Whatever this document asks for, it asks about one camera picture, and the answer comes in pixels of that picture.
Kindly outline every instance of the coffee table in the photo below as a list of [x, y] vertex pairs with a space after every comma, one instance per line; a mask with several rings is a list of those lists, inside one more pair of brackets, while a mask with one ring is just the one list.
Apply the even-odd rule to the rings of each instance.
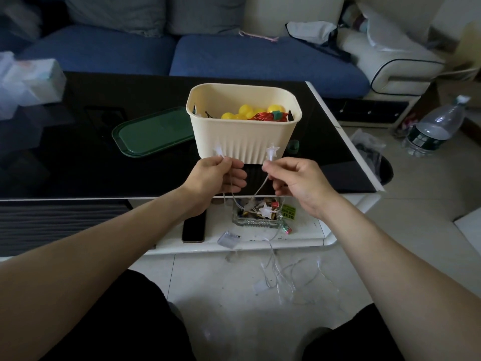
[[[0, 184], [0, 256], [16, 255], [65, 237], [178, 187], [199, 159], [195, 140], [145, 158], [130, 158], [118, 150], [111, 130], [126, 120], [185, 106], [190, 89], [206, 82], [268, 85], [291, 91], [303, 111], [292, 134], [292, 139], [300, 142], [295, 156], [315, 160], [333, 187], [364, 212], [380, 198], [376, 193], [383, 190], [382, 185], [308, 82], [66, 75], [62, 103], [21, 111], [33, 120], [42, 116], [61, 124], [47, 124], [37, 147], [4, 152], [8, 159], [0, 161], [0, 172], [7, 177]], [[246, 171], [248, 185], [239, 197], [253, 195], [266, 177], [260, 165], [246, 165]], [[266, 185], [258, 196], [273, 194], [271, 185]], [[148, 253], [226, 250], [216, 244], [216, 238], [230, 223], [231, 208], [212, 206], [207, 214], [206, 242], [182, 243], [180, 226]], [[297, 215], [293, 234], [278, 235], [272, 241], [274, 248], [335, 242], [323, 223], [301, 209]], [[239, 249], [270, 248], [264, 239], [273, 235], [272, 230], [257, 230], [256, 234], [252, 228], [238, 230], [246, 238]]]

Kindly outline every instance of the gray pillow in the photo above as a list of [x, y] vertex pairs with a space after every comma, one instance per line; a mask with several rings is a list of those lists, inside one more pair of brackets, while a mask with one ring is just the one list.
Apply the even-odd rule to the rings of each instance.
[[173, 35], [236, 34], [245, 0], [167, 0], [167, 31]]
[[165, 0], [66, 0], [76, 23], [102, 26], [142, 36], [162, 36]]

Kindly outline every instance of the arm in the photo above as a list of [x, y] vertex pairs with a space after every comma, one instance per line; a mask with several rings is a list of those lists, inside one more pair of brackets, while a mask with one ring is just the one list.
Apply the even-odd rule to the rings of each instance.
[[395, 242], [315, 162], [287, 157], [263, 170], [276, 195], [295, 196], [329, 226], [406, 359], [481, 358], [481, 299]]
[[[179, 188], [117, 218], [0, 264], [2, 359], [39, 359], [132, 263], [212, 197], [246, 185], [243, 163], [211, 157]], [[230, 185], [230, 171], [233, 185]]]

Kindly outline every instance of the sofa backrest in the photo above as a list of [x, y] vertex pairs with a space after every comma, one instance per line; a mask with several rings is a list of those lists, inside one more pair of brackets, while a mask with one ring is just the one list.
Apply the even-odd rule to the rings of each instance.
[[288, 22], [337, 24], [344, 0], [247, 0], [243, 30], [263, 36], [286, 36]]

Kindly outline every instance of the person's right hand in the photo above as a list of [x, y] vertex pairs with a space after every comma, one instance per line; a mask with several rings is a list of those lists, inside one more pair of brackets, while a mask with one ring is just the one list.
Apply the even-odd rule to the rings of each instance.
[[262, 170], [273, 180], [277, 196], [294, 196], [315, 218], [322, 219], [326, 203], [339, 196], [314, 161], [284, 157], [265, 161]]

